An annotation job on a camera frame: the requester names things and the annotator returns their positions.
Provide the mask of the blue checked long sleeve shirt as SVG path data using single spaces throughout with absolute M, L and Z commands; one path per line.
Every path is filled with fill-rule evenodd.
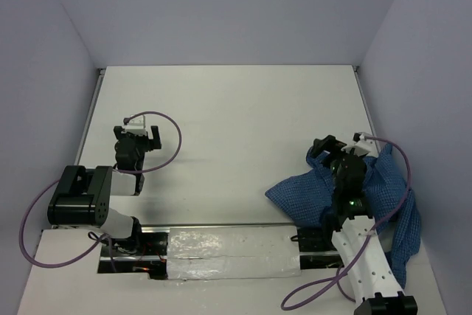
M 322 153 L 314 159 L 307 153 L 310 171 L 285 179 L 265 192 L 265 196 L 297 226 L 319 228 L 323 215 L 331 211 L 333 179 L 331 172 L 322 165 L 326 155 Z M 393 159 L 390 144 L 383 147 L 378 157 L 368 156 L 364 162 L 367 173 L 363 191 L 375 219 L 379 220 L 398 205 L 406 190 L 406 182 Z M 406 264 L 419 252 L 420 233 L 420 213 L 414 191 L 410 190 L 398 211 L 391 251 L 386 253 L 393 274 L 402 287 L 407 281 Z

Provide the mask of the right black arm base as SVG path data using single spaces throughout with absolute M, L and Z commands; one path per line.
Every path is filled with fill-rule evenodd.
M 321 229 L 298 228 L 291 241 L 298 245 L 302 270 L 337 269 L 343 265 L 339 253 L 325 240 Z

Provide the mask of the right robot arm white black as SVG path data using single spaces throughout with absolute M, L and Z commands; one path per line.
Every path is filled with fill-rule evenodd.
M 353 141 L 347 145 L 328 135 L 315 139 L 310 151 L 312 158 L 327 153 L 322 164 L 333 177 L 333 212 L 324 217 L 327 227 L 320 233 L 322 244 L 340 254 L 343 274 L 353 287 L 355 314 L 416 314 L 416 300 L 404 294 L 377 233 L 377 228 L 402 207 L 407 197 L 403 195 L 382 220 L 374 219 L 363 191 L 367 174 L 364 157 L 371 152 L 369 144 L 373 137 L 356 133 Z

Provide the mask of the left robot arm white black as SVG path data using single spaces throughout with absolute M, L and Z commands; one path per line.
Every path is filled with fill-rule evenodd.
M 82 165 L 65 167 L 49 202 L 48 221 L 54 226 L 91 229 L 109 235 L 117 248 L 128 255 L 139 253 L 145 237 L 138 218 L 123 215 L 110 207 L 115 193 L 138 196 L 145 183 L 141 173 L 145 154 L 162 148 L 159 127 L 152 125 L 148 135 L 145 128 L 114 127 L 117 142 L 114 146 L 116 168 Z

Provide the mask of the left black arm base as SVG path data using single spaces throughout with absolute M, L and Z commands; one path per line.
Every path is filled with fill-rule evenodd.
M 131 249 L 108 241 L 101 243 L 98 274 L 146 274 L 152 280 L 167 279 L 169 229 L 144 228 L 138 246 Z

